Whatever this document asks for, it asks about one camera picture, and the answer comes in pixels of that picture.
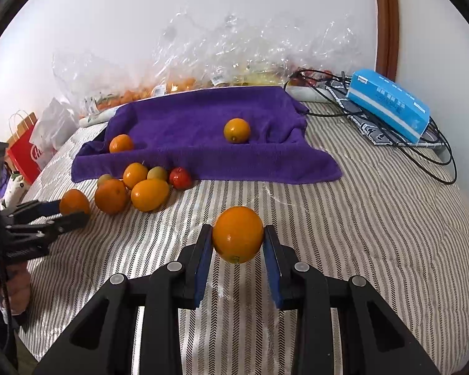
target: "red paper bag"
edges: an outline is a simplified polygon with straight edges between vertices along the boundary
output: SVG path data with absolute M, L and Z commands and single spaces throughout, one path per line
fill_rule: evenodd
M 28 116 L 28 119 L 23 119 L 18 126 L 17 133 L 13 134 L 15 142 L 7 150 L 10 159 L 29 184 L 33 184 L 40 174 L 40 167 L 35 160 L 42 155 L 38 148 L 29 142 L 35 124 L 36 117 L 31 119 Z

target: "blue box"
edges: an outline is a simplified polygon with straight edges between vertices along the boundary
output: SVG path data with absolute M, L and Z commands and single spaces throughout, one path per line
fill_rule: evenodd
M 419 142 L 429 124 L 428 106 L 370 69 L 354 72 L 346 97 L 379 117 L 412 143 Z

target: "striped bedsheet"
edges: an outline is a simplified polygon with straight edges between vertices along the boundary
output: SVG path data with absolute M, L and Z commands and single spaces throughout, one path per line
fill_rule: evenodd
M 306 105 L 326 111 L 323 104 Z M 93 198 L 96 181 L 73 184 L 70 168 L 81 145 L 104 127 L 78 130 L 25 200 L 54 200 L 70 188 Z M 62 235 L 50 256 L 28 264 L 33 299 L 28 325 L 20 332 L 25 345 L 41 359 L 113 273 L 131 278 L 152 273 L 194 243 L 203 223 L 213 223 L 228 207 L 245 205 L 264 224 L 274 224 L 300 260 L 325 275 L 366 277 L 441 373 L 454 372 L 469 352 L 469 205 L 458 186 L 423 175 L 395 148 L 374 147 L 343 118 L 310 117 L 306 138 L 336 159 L 344 172 L 340 180 L 308 185 L 207 180 L 174 191 L 157 213 L 129 206 L 115 217 L 92 202 L 85 229 Z M 448 178 L 441 167 L 428 167 Z M 246 264 L 231 265 L 214 252 L 203 302 L 195 312 L 179 312 L 184 373 L 290 373 L 295 321 L 295 312 L 275 309 L 260 253 Z M 334 312 L 333 321 L 339 374 Z M 139 346 L 139 330 L 135 343 Z M 138 373 L 139 357 L 133 365 Z

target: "green fruit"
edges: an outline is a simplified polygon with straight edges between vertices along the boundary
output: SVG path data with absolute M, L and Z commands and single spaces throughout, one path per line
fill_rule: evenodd
M 169 180 L 169 174 L 161 166 L 155 166 L 148 172 L 148 179 L 160 179 L 166 182 Z
M 113 177 L 110 175 L 110 174 L 105 174 L 103 176 L 101 176 L 99 179 L 98 179 L 98 187 L 102 186 L 103 183 L 107 180 L 110 180 L 110 179 L 113 179 Z

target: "person's finger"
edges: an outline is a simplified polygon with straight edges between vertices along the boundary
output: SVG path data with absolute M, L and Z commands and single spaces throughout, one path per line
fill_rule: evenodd
M 20 290 L 26 289 L 30 284 L 30 274 L 27 270 L 17 272 L 15 276 L 7 282 L 9 296 L 14 295 Z
M 10 311 L 12 314 L 17 315 L 23 313 L 29 304 L 30 289 L 22 289 L 9 297 Z M 5 308 L 5 300 L 2 302 L 2 306 Z
M 28 262 L 16 263 L 7 267 L 7 272 L 11 276 L 14 276 L 16 272 L 22 272 L 24 270 L 28 270 Z

